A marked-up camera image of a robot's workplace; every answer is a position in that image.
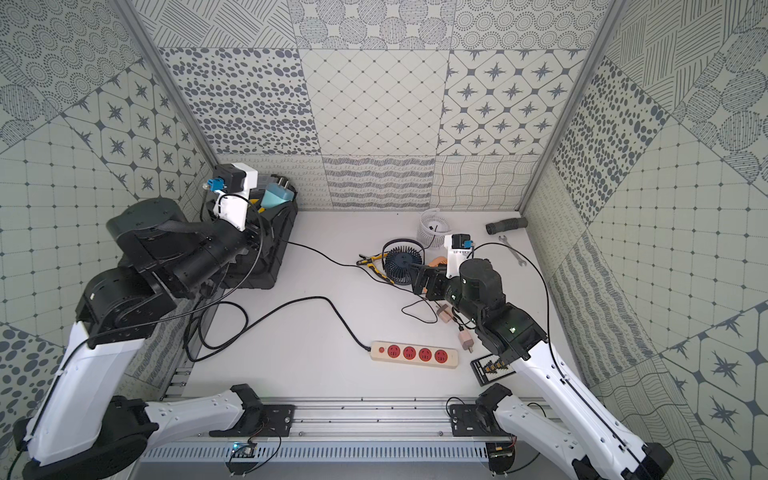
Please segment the aluminium mounting rail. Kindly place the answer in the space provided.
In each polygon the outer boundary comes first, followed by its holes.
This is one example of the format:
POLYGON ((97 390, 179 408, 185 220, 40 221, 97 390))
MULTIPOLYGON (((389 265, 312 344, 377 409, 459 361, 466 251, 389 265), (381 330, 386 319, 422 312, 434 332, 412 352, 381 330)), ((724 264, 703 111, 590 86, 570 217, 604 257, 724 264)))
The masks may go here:
POLYGON ((262 463, 482 462, 508 459, 529 445, 509 438, 454 437, 446 399, 296 400, 288 437, 222 437, 197 434, 148 450, 142 462, 217 463, 243 472, 262 463))

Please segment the brown pink USB charger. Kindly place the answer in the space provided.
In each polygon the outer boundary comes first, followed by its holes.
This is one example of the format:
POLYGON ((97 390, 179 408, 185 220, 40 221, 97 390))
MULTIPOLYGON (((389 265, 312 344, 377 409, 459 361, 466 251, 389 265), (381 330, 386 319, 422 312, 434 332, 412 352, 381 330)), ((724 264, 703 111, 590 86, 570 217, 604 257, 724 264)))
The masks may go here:
POLYGON ((437 315, 444 323, 449 323, 454 320, 451 308, 447 304, 441 304, 438 306, 437 315))

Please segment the light pink USB charger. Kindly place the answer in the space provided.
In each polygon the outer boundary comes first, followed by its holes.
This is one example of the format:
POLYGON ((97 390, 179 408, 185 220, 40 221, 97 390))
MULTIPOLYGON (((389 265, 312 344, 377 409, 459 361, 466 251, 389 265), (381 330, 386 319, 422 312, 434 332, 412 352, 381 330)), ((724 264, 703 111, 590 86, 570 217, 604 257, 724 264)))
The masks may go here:
POLYGON ((463 350, 473 352, 474 338, 469 330, 461 329, 458 334, 459 341, 463 350))

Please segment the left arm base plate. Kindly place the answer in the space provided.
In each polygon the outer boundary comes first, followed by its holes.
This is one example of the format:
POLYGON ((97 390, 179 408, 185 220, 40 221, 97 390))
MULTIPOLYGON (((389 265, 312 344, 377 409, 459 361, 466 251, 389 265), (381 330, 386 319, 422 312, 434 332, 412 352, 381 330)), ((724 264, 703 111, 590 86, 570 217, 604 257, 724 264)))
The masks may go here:
POLYGON ((272 404, 248 408, 233 427, 209 431, 210 437, 288 437, 296 406, 272 404))

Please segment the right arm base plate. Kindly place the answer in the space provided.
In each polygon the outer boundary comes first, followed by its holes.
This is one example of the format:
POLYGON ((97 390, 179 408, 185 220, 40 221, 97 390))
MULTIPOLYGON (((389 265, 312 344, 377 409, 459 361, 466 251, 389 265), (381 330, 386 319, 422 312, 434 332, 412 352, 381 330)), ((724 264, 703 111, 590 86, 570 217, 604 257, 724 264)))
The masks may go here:
POLYGON ((484 407, 474 404, 449 404, 448 415, 454 437, 510 437, 484 407))

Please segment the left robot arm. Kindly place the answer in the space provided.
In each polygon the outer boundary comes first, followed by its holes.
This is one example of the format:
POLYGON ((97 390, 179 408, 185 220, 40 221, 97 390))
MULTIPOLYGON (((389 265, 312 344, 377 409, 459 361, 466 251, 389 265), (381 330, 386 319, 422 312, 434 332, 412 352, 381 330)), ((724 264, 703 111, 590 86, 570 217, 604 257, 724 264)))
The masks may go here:
POLYGON ((135 354, 177 303, 247 250, 260 250, 265 223, 250 195, 257 171, 216 167, 207 188, 212 217, 190 222, 168 198, 140 201, 107 229, 121 263, 96 275, 76 309, 69 343, 37 413, 16 422, 26 479, 104 479, 149 448, 202 432, 233 436, 260 428, 262 403, 247 385, 199 400, 164 404, 129 399, 117 386, 135 354))

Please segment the silver wrench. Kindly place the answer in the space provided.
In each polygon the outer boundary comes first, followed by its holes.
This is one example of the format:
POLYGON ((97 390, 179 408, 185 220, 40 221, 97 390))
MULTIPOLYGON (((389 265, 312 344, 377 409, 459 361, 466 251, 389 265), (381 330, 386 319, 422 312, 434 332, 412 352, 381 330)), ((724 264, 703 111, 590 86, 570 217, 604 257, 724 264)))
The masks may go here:
POLYGON ((502 244, 504 244, 504 245, 505 245, 505 246, 506 246, 506 247, 507 247, 507 248, 510 250, 510 252, 513 254, 513 256, 515 257, 515 259, 517 260, 517 263, 518 263, 518 265, 519 265, 519 266, 521 266, 521 267, 526 267, 526 266, 528 265, 528 262, 527 262, 527 260, 525 259, 525 257, 524 257, 522 254, 520 254, 520 253, 519 253, 519 252, 518 252, 518 251, 517 251, 517 250, 516 250, 516 249, 515 249, 515 248, 514 248, 512 245, 511 245, 511 243, 509 242, 509 240, 507 239, 507 237, 506 237, 505 235, 499 235, 499 236, 498 236, 498 240, 499 240, 499 241, 500 241, 502 244))

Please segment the yellow black pliers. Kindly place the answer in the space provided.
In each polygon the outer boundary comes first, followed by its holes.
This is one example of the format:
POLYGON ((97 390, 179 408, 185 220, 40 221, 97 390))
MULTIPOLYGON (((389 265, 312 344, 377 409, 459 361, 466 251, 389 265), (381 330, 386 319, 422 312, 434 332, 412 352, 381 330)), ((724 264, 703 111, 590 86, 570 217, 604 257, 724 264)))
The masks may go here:
POLYGON ((390 283, 390 279, 380 269, 380 267, 383 266, 383 262, 387 256, 387 252, 379 253, 374 256, 360 255, 360 259, 356 262, 356 265, 372 271, 378 279, 390 283))

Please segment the beige red power strip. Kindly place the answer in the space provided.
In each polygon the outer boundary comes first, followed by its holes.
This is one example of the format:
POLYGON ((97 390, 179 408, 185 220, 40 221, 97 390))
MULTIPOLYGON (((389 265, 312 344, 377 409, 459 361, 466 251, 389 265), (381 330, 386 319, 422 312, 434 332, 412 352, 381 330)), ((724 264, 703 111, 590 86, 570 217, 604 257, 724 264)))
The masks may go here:
POLYGON ((375 341, 369 355, 374 361, 406 365, 446 369, 455 369, 459 365, 459 354, 455 349, 409 343, 375 341))

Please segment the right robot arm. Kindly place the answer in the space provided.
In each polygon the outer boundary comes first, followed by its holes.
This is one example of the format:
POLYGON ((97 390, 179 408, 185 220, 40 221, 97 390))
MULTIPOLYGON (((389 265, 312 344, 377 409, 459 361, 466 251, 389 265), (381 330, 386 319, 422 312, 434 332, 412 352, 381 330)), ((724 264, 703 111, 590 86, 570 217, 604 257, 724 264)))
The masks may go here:
POLYGON ((572 372, 545 331, 509 303, 486 259, 457 267, 411 267, 412 289, 444 300, 475 325, 482 345, 533 382, 557 414, 553 422, 502 385, 477 399, 502 431, 531 445, 571 479, 661 479, 673 464, 659 443, 647 443, 613 416, 572 372))

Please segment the black drill bit case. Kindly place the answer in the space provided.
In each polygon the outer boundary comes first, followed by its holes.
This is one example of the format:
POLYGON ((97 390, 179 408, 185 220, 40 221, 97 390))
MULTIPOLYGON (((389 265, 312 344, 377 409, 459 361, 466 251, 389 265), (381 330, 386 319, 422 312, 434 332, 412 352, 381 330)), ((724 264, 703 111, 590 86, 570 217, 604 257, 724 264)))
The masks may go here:
POLYGON ((511 366, 498 356, 488 354, 470 362, 471 370, 481 387, 515 374, 511 366))

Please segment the black yellow toolbox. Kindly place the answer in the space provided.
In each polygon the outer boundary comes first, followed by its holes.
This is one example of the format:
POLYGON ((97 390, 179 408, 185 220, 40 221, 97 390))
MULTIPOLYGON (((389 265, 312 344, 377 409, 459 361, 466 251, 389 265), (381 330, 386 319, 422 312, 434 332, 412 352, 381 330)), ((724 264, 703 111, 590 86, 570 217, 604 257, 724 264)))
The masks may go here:
POLYGON ((251 194, 256 213, 249 213, 247 221, 255 227, 249 231, 255 235, 253 247, 238 255, 228 267, 222 282, 224 288, 268 290, 274 287, 299 211, 297 196, 290 179, 276 174, 271 175, 264 188, 251 194), (291 188, 295 192, 294 200, 269 210, 263 209, 261 200, 270 183, 291 188))

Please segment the navy blue desk fan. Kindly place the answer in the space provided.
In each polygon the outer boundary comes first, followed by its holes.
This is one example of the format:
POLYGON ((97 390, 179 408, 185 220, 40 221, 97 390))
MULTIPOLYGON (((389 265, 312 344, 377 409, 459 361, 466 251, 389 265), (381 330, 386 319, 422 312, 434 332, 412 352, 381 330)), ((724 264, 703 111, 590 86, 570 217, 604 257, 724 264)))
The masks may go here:
POLYGON ((414 272, 425 264, 426 249, 417 240, 397 238, 382 247, 384 274, 393 284, 411 285, 414 272))

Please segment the teal USB charger plug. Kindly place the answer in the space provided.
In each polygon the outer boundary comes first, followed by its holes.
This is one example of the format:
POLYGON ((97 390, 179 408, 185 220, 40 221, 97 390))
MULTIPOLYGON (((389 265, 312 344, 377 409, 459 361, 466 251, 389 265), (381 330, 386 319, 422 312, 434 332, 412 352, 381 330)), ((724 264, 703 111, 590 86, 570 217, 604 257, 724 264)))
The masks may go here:
POLYGON ((295 192, 291 188, 282 186, 278 183, 270 183, 265 188, 261 200, 261 207, 265 210, 269 210, 284 203, 292 202, 294 198, 295 192))

